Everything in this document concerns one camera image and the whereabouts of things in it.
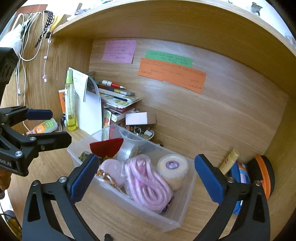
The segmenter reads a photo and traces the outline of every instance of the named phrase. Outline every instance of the pink sticky note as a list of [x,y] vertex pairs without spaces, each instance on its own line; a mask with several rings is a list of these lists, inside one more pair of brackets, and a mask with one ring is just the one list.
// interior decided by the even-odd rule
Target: pink sticky note
[[135,49],[136,40],[110,40],[106,42],[102,60],[131,64]]

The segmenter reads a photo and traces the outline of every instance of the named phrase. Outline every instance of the pink rope handle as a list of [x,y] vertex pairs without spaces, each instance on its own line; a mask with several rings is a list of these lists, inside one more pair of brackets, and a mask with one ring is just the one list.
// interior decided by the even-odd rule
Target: pink rope handle
[[162,211],[173,197],[168,184],[151,170],[151,160],[138,155],[125,164],[128,186],[137,203],[152,210]]

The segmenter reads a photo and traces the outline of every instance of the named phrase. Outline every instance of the red and white pen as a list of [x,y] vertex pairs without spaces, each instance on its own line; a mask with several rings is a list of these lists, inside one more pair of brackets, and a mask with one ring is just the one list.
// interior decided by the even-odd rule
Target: red and white pen
[[111,81],[107,81],[107,80],[103,80],[102,85],[109,86],[109,87],[112,87],[112,88],[117,88],[117,89],[125,89],[125,87],[123,87],[121,85],[118,85],[118,84],[115,84],[115,83],[113,83]]

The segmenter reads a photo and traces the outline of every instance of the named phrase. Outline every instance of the purple round sticker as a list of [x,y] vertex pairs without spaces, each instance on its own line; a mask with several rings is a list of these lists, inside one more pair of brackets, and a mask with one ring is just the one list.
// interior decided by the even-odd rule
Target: purple round sticker
[[179,167],[179,163],[177,161],[168,161],[165,166],[170,170],[174,170]]

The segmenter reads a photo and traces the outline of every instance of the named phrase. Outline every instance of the clear plastic box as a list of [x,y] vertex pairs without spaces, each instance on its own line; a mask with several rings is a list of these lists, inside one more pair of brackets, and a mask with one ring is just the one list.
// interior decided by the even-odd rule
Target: clear plastic box
[[[112,124],[102,130],[90,135],[81,141],[72,143],[68,148],[74,166],[81,165],[79,156],[82,152],[90,151],[89,144],[92,142],[123,138],[124,143],[131,143],[138,148],[138,154],[145,154],[150,157],[151,163],[156,167],[158,160],[168,154],[176,154],[173,151],[165,149],[153,142],[138,137],[134,133],[127,131],[126,129]],[[157,214],[147,208],[141,207],[138,203],[132,199],[127,198],[124,194],[120,193],[117,189],[111,187],[105,182],[95,176],[91,185],[96,187],[102,194],[111,199],[116,204],[120,205],[123,209],[131,213],[132,215],[144,220],[147,223],[155,225],[162,229],[163,232],[167,232],[176,228],[179,228],[184,221],[186,211],[189,205],[189,201],[192,196],[196,180],[196,171],[194,163],[191,159],[186,158],[189,164],[189,171],[184,178],[182,187],[174,192],[174,199],[168,212],[164,215]]]

